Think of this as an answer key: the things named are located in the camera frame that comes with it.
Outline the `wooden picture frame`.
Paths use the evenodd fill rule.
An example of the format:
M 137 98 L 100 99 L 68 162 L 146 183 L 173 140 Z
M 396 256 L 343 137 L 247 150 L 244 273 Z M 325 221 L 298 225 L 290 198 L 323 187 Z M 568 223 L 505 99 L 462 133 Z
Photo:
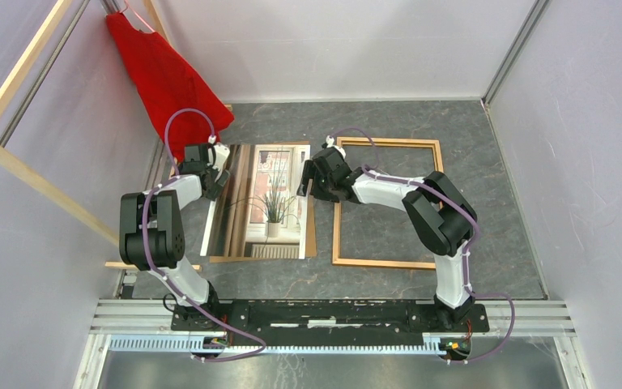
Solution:
M 361 138 L 350 136 L 336 137 L 336 142 L 341 147 L 368 147 L 373 146 L 376 151 L 378 147 L 405 147 L 427 149 L 432 152 L 434 169 L 437 172 L 444 172 L 444 164 L 441 154 L 441 145 L 435 139 L 391 139 L 391 138 Z M 385 182 L 372 178 L 361 178 L 359 180 L 360 200 L 367 199 L 368 204 L 377 204 L 403 211 L 401 199 L 407 194 L 407 189 L 411 188 L 414 178 L 410 178 L 409 184 L 398 184 L 395 188 L 393 182 Z M 341 257 L 341 204 L 334 205 L 333 223 L 333 243 L 332 243 L 332 264 L 335 266 L 346 267 L 376 267 L 389 269 L 408 269 L 408 270 L 427 270 L 434 271 L 436 264 L 431 262 L 417 261 L 398 261 L 384 259 L 346 259 Z

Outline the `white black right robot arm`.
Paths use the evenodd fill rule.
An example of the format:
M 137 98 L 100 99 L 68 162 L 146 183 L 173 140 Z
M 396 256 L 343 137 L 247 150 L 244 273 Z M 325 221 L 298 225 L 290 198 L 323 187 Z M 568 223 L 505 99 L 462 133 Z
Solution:
M 303 165 L 299 196 L 340 203 L 376 204 L 405 212 L 420 242 L 432 252 L 437 275 L 437 324 L 459 329 L 475 303 L 469 281 L 469 245 L 477 236 L 477 215 L 442 172 L 398 177 L 364 166 L 352 169 L 338 146 L 325 146 Z

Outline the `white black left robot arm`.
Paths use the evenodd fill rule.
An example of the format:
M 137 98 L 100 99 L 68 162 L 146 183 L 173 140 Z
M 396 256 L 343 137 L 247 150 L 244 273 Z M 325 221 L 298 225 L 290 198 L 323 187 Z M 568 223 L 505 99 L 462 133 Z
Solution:
M 120 199 L 122 262 L 159 279 L 179 306 L 192 308 L 191 319 L 207 331 L 220 324 L 222 309 L 211 283 L 185 256 L 181 210 L 199 199 L 217 200 L 230 177 L 225 168 L 229 156 L 230 148 L 222 143 L 189 145 L 173 177 Z

